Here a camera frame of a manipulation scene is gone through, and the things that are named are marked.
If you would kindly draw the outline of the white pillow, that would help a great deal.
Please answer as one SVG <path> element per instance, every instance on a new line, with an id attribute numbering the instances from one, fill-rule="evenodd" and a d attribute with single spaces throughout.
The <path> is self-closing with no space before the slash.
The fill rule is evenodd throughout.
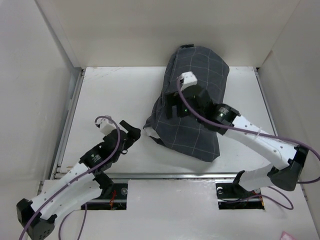
<path id="1" fill-rule="evenodd" d="M 153 138 L 156 138 L 156 139 L 160 138 L 158 133 L 152 127 L 146 127 L 146 128 L 144 128 L 144 131 L 146 132 L 146 134 L 149 137 L 153 137 Z"/>

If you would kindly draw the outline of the dark grey checked pillowcase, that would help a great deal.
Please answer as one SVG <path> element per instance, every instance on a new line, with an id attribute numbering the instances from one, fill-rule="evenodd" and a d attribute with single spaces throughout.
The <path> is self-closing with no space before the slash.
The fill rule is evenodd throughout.
<path id="1" fill-rule="evenodd" d="M 215 103 L 223 102 L 230 72 L 227 63 L 209 48 L 182 45 L 169 59 L 160 96 L 143 129 L 152 127 L 157 132 L 160 138 L 150 137 L 157 144 L 211 163 L 220 156 L 217 134 L 191 116 L 167 119 L 165 114 L 165 95 L 177 91 L 177 78 L 185 72 L 193 72 L 197 83 L 207 89 Z"/>

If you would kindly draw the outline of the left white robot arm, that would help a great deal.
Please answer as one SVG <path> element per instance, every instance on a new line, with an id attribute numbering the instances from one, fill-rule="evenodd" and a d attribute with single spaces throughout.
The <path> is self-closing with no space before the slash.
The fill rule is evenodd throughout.
<path id="1" fill-rule="evenodd" d="M 102 142 L 88 150 L 51 188 L 16 205 L 17 219 L 23 230 L 19 236 L 44 240 L 65 216 L 96 198 L 111 195 L 114 183 L 105 174 L 121 155 L 140 139 L 141 130 L 122 120 L 98 116 L 95 125 L 103 133 Z"/>

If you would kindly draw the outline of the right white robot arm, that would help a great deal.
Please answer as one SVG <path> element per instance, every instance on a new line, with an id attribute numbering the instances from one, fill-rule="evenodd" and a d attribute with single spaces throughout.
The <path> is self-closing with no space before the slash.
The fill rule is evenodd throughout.
<path id="1" fill-rule="evenodd" d="M 206 129 L 242 143 L 269 161 L 269 165 L 251 171 L 240 171 L 231 185 L 233 194 L 243 197 L 249 191 L 276 186 L 291 192 L 296 188 L 309 150 L 290 144 L 260 130 L 236 109 L 224 103 L 214 103 L 208 91 L 192 85 L 181 93 L 166 94 L 165 114 L 173 117 L 173 108 L 179 118 L 192 116 Z"/>

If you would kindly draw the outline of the pink object at corner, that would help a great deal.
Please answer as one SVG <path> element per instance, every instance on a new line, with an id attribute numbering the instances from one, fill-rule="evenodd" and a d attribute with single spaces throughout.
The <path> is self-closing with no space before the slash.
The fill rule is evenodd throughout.
<path id="1" fill-rule="evenodd" d="M 296 238 L 293 237 L 291 234 L 287 233 L 286 231 L 283 231 L 281 233 L 280 240 L 296 240 Z"/>

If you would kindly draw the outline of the aluminium rail at table front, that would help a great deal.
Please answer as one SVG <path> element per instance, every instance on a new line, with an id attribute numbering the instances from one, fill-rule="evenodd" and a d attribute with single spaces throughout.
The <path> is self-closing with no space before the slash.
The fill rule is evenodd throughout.
<path id="1" fill-rule="evenodd" d="M 234 179 L 237 173 L 106 173 L 111 179 L 127 180 L 190 180 L 190 179 Z"/>

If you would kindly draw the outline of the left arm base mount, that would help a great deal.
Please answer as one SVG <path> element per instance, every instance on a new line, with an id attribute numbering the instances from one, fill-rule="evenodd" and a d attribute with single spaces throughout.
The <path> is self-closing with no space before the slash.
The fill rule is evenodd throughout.
<path id="1" fill-rule="evenodd" d="M 107 175 L 101 177 L 102 192 L 99 197 L 86 203 L 92 211 L 122 211 L 127 209 L 128 180 L 111 179 Z"/>

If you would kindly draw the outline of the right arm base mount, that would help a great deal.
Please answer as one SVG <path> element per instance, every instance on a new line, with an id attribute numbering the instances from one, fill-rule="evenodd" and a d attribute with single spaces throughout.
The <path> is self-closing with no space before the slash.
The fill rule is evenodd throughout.
<path id="1" fill-rule="evenodd" d="M 247 191 L 239 185 L 240 171 L 234 180 L 218 180 L 215 182 L 217 204 L 219 210 L 264 210 L 261 190 Z"/>

